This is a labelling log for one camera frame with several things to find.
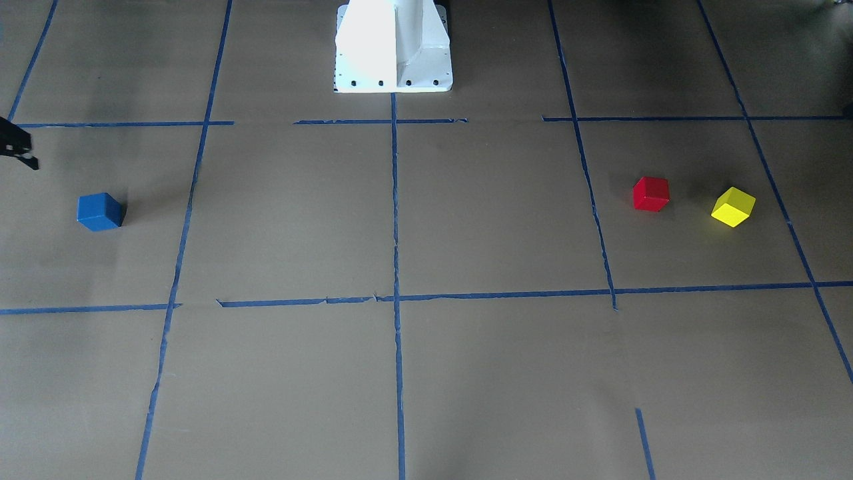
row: yellow cube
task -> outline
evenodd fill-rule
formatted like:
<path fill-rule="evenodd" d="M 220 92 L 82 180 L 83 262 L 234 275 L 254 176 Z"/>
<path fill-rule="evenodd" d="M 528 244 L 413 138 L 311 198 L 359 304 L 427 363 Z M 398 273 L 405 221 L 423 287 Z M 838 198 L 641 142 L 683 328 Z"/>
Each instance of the yellow cube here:
<path fill-rule="evenodd" d="M 711 216 L 728 226 L 737 226 L 749 218 L 754 206 L 754 196 L 732 187 L 717 199 Z"/>

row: gray floor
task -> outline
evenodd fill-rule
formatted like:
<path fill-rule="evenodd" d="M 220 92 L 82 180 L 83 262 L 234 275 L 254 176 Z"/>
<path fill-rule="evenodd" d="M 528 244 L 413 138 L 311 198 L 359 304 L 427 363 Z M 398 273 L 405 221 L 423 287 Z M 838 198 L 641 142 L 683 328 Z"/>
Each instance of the gray floor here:
<path fill-rule="evenodd" d="M 850 477 L 853 5 L 453 2 L 389 98 L 339 3 L 0 3 L 0 478 Z"/>

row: blue grid line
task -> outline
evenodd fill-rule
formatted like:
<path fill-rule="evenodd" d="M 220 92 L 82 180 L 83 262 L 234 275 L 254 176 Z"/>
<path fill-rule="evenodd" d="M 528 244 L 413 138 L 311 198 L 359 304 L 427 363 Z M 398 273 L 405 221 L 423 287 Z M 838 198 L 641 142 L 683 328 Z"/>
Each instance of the blue grid line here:
<path fill-rule="evenodd" d="M 142 445 L 139 448 L 139 460 L 136 463 L 136 480 L 142 480 L 142 474 L 145 469 L 145 459 L 148 455 L 148 442 L 151 439 L 151 428 L 154 424 L 154 411 L 157 408 L 157 397 L 160 392 L 160 381 L 163 378 L 163 364 L 165 362 L 165 352 L 168 347 L 167 337 L 171 329 L 172 313 L 175 310 L 177 287 L 181 280 L 181 268 L 183 267 L 183 254 L 187 247 L 187 237 L 189 235 L 189 222 L 193 216 L 193 197 L 195 195 L 195 186 L 199 180 L 199 170 L 201 167 L 201 159 L 205 153 L 205 144 L 207 141 L 207 130 L 210 126 L 211 113 L 213 111 L 213 99 L 216 97 L 216 87 L 219 79 L 219 68 L 222 66 L 222 56 L 225 50 L 225 39 L 228 36 L 228 24 L 231 18 L 231 6 L 233 0 L 228 0 L 225 7 L 225 19 L 222 24 L 222 36 L 219 39 L 219 49 L 217 52 L 216 64 L 213 67 L 213 76 L 211 79 L 210 93 L 207 97 L 207 110 L 205 112 L 204 125 L 201 127 L 201 138 L 199 140 L 199 151 L 195 157 L 195 167 L 193 170 L 193 180 L 189 187 L 189 198 L 187 199 L 187 210 L 183 217 L 183 230 L 181 231 L 181 242 L 177 251 L 177 259 L 175 261 L 175 278 L 172 280 L 171 290 L 169 292 L 169 304 L 165 311 L 165 320 L 163 322 L 163 337 L 160 339 L 160 359 L 157 365 L 157 380 L 154 383 L 154 388 L 151 390 L 151 399 L 148 403 L 148 414 L 145 418 L 145 430 L 142 433 Z"/>
<path fill-rule="evenodd" d="M 642 419 L 642 410 L 634 409 L 637 416 L 637 428 L 640 429 L 640 441 L 642 442 L 642 452 L 646 457 L 646 469 L 648 470 L 649 480 L 656 480 L 654 475 L 654 463 L 652 463 L 652 451 L 648 447 L 648 436 L 646 435 L 646 422 Z"/>
<path fill-rule="evenodd" d="M 728 82 L 732 85 L 734 97 L 737 99 L 738 104 L 740 105 L 740 112 L 743 114 L 743 118 L 744 120 L 746 120 L 746 125 L 749 127 L 750 135 L 752 135 L 752 142 L 755 144 L 755 148 L 758 152 L 758 158 L 761 160 L 761 164 L 764 167 L 764 172 L 767 174 L 767 180 L 770 182 L 770 187 L 773 189 L 773 195 L 776 197 L 776 202 L 779 204 L 779 209 L 781 210 L 782 215 L 785 217 L 785 222 L 788 225 L 788 231 L 791 233 L 791 239 L 794 242 L 794 246 L 797 248 L 797 253 L 799 254 L 800 261 L 803 263 L 803 268 L 805 269 L 806 275 L 809 277 L 809 282 L 815 292 L 815 298 L 817 299 L 817 303 L 821 307 L 821 312 L 823 313 L 823 318 L 827 323 L 827 328 L 829 329 L 830 334 L 832 334 L 833 336 L 835 348 L 838 350 L 838 355 L 841 357 L 841 362 L 844 364 L 844 369 L 847 371 L 847 377 L 850 379 L 850 382 L 853 383 L 853 368 L 851 368 L 850 366 L 850 361 L 847 358 L 847 353 L 844 352 L 844 346 L 841 344 L 841 339 L 838 337 L 838 332 L 835 330 L 835 324 L 833 323 L 833 319 L 829 316 L 827 306 L 823 301 L 823 296 L 821 295 L 821 290 L 818 288 L 818 284 L 815 281 L 815 275 L 813 274 L 813 272 L 811 271 L 811 267 L 809 266 L 809 261 L 806 260 L 805 253 L 803 251 L 803 246 L 800 244 L 799 238 L 797 236 L 797 231 L 794 229 L 793 222 L 791 222 L 791 217 L 788 215 L 788 210 L 787 208 L 785 208 L 785 203 L 782 201 L 782 195 L 780 194 L 779 188 L 776 185 L 776 180 L 773 177 L 773 173 L 770 171 L 770 165 L 767 162 L 767 158 L 764 156 L 764 149 L 761 147 L 761 142 L 758 140 L 758 135 L 755 133 L 755 127 L 752 125 L 752 120 L 750 119 L 749 114 L 746 112 L 746 105 L 744 104 L 743 97 L 740 95 L 740 90 L 738 89 L 737 84 L 735 84 L 734 82 L 734 76 L 732 74 L 732 71 L 728 67 L 726 57 L 722 53 L 722 47 L 720 46 L 720 43 L 717 40 L 717 35 L 714 33 L 714 29 L 711 26 L 711 19 L 708 17 L 708 13 L 705 11 L 705 5 L 702 4 L 702 0 L 696 0 L 696 3 L 697 5 L 699 5 L 699 12 L 701 12 L 702 18 L 705 20 L 705 25 L 708 28 L 708 33 L 711 35 L 711 40 L 714 43 L 714 48 L 717 49 L 717 55 L 720 57 L 722 67 L 726 71 Z"/>
<path fill-rule="evenodd" d="M 391 125 L 392 122 L 401 124 L 431 124 L 431 123 L 468 123 L 468 119 L 409 119 L 409 120 L 394 120 L 394 119 L 340 119 L 340 120 L 299 120 L 295 121 L 294 125 Z"/>
<path fill-rule="evenodd" d="M 406 480 L 406 434 L 403 416 L 403 339 L 400 335 L 400 236 L 397 181 L 397 94 L 391 94 L 391 162 L 394 204 L 394 343 L 397 345 L 397 468 L 399 480 Z"/>
<path fill-rule="evenodd" d="M 36 60 L 38 59 L 38 54 L 41 53 L 42 46 L 44 45 L 44 39 L 48 36 L 48 30 L 50 30 L 50 24 L 53 22 L 53 16 L 56 13 L 56 5 L 58 3 L 59 0 L 54 0 L 54 2 L 50 5 L 50 12 L 48 13 L 48 18 L 44 21 L 44 29 L 42 30 L 42 36 L 38 38 L 36 49 L 32 52 L 30 64 L 26 67 L 24 78 L 20 81 L 20 87 L 18 87 L 18 93 L 15 95 L 15 101 L 12 103 L 12 109 L 9 110 L 9 117 L 7 117 L 9 121 L 12 121 L 12 119 L 15 117 L 15 114 L 18 112 L 20 98 L 23 97 L 24 89 L 26 88 L 26 83 L 30 81 L 30 75 L 32 75 L 32 70 L 36 67 Z"/>
<path fill-rule="evenodd" d="M 853 287 L 853 281 L 816 282 L 818 287 Z M 750 291 L 750 290 L 792 290 L 811 289 L 809 282 L 790 282 L 777 284 L 728 284 L 728 285 L 687 285 L 671 287 L 640 287 L 627 289 L 614 289 L 617 295 L 654 295 L 662 293 L 696 293 L 716 291 Z M 581 289 L 581 290 L 527 290 L 527 291 L 503 291 L 503 292 L 473 292 L 473 293 L 434 293 L 421 295 L 399 295 L 399 301 L 430 301 L 430 300 L 483 300 L 490 298 L 549 298 L 562 296 L 609 296 L 609 289 Z M 340 296 L 324 298 L 296 298 L 278 300 L 252 300 L 252 301 L 221 301 L 217 299 L 223 308 L 244 307 L 287 307 L 293 305 L 334 305 L 339 303 L 366 303 L 368 301 L 395 301 L 395 296 Z"/>
<path fill-rule="evenodd" d="M 595 193 L 592 191 L 592 180 L 589 178 L 589 168 L 586 161 L 586 152 L 583 150 L 583 139 L 581 138 L 581 126 L 577 122 L 577 110 L 575 110 L 575 100 L 572 96 L 572 84 L 569 82 L 569 71 L 566 68 L 566 55 L 563 53 L 563 43 L 560 41 L 560 30 L 557 28 L 557 17 L 554 14 L 554 2 L 548 0 L 548 11 L 551 14 L 551 27 L 554 29 L 554 41 L 557 44 L 557 56 L 560 58 L 560 68 L 563 71 L 563 82 L 566 84 L 566 96 L 569 100 L 569 109 L 572 112 L 572 124 L 575 128 L 575 138 L 577 139 L 577 150 L 581 155 L 581 167 L 583 167 L 583 176 L 586 178 L 587 188 L 589 188 L 589 202 L 592 206 L 592 216 L 595 220 L 595 228 L 598 230 L 598 240 L 601 244 L 601 258 L 604 261 L 604 271 L 607 275 L 607 285 L 610 287 L 610 296 L 612 298 L 613 310 L 618 310 L 616 305 L 616 292 L 613 288 L 613 275 L 610 272 L 610 261 L 607 259 L 607 248 L 604 244 L 604 234 L 601 233 L 601 220 L 598 218 L 598 208 L 595 206 Z"/>
<path fill-rule="evenodd" d="M 39 313 L 85 313 L 85 312 L 129 312 L 131 310 L 166 310 L 165 303 L 143 303 L 140 305 L 92 305 L 85 307 L 31 307 L 0 308 L 0 315 L 34 315 Z"/>
<path fill-rule="evenodd" d="M 760 121 L 803 121 L 803 120 L 848 120 L 841 115 L 812 115 L 812 116 L 761 116 L 747 117 L 749 120 Z M 574 121 L 572 117 L 546 117 L 542 115 L 545 122 L 569 122 Z M 579 122 L 645 122 L 645 121 L 744 121 L 744 116 L 671 116 L 671 117 L 577 117 Z"/>
<path fill-rule="evenodd" d="M 209 126 L 232 126 L 233 120 L 212 120 Z M 67 123 L 21 123 L 21 128 L 121 128 L 131 126 L 204 126 L 204 121 L 115 121 L 115 122 L 67 122 Z"/>

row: top face of yellow cube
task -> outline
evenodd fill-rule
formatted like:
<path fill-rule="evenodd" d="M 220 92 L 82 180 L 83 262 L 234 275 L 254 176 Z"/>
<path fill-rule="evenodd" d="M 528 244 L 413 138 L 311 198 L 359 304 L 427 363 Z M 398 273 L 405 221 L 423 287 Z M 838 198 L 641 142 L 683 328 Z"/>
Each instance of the top face of yellow cube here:
<path fill-rule="evenodd" d="M 755 207 L 755 197 L 743 190 L 738 190 L 732 187 L 720 196 L 719 200 L 717 200 L 717 205 L 714 206 L 714 209 L 717 210 L 722 205 L 729 205 L 733 208 L 737 208 L 748 217 L 752 214 L 752 208 Z"/>

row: black object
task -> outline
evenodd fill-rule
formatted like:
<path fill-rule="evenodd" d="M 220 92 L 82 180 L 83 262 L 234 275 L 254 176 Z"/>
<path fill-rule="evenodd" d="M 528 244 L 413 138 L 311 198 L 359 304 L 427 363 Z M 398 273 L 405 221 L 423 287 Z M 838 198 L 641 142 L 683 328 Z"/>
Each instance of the black object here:
<path fill-rule="evenodd" d="M 3 117 L 0 117 L 0 155 L 12 156 L 38 170 L 38 158 L 32 156 L 32 137 Z"/>

